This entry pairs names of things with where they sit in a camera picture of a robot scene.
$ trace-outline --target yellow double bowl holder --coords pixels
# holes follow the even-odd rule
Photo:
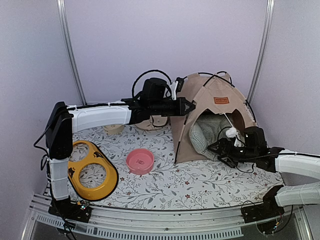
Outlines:
[[[88,201],[99,201],[108,197],[118,185],[119,176],[117,169],[94,143],[80,140],[74,142],[73,146],[77,144],[88,145],[89,153],[80,161],[68,162],[68,178],[74,190],[81,198]],[[106,171],[103,183],[94,188],[87,188],[80,182],[82,169],[90,164],[99,164],[103,166]]]

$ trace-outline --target pink bowl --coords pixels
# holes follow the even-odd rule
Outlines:
[[[126,164],[130,172],[136,175],[149,173],[154,167],[154,161],[153,153],[145,148],[135,149],[126,157]]]

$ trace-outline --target beige tent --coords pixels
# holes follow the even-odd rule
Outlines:
[[[187,76],[187,81],[178,94],[178,97],[185,97],[196,107],[186,116],[170,118],[176,164],[206,159],[195,151],[189,139],[190,128],[204,111],[232,114],[233,124],[240,133],[245,128],[256,126],[254,117],[246,105],[246,98],[233,86],[230,75],[226,72],[209,76],[208,74],[194,73]]]

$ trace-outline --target table surface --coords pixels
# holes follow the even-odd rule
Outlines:
[[[283,184],[279,173],[266,172],[251,164],[239,164],[239,169],[212,160],[198,160],[174,165],[174,146],[171,126],[144,131],[126,125],[121,134],[107,135],[102,127],[86,129],[73,135],[73,141],[95,143],[117,168],[119,182],[107,198],[93,205],[125,209],[195,210],[240,206],[249,200],[261,202],[273,186]],[[71,161],[83,159],[87,145],[73,148]],[[127,155],[134,149],[145,148],[154,154],[150,173],[135,175],[126,165]],[[81,183],[87,188],[100,185],[106,176],[101,165],[89,165],[82,170]],[[81,200],[70,182],[73,201]]]

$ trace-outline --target orange label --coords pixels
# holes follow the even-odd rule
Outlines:
[[[229,104],[229,98],[228,97],[214,97],[214,103],[215,104]]]

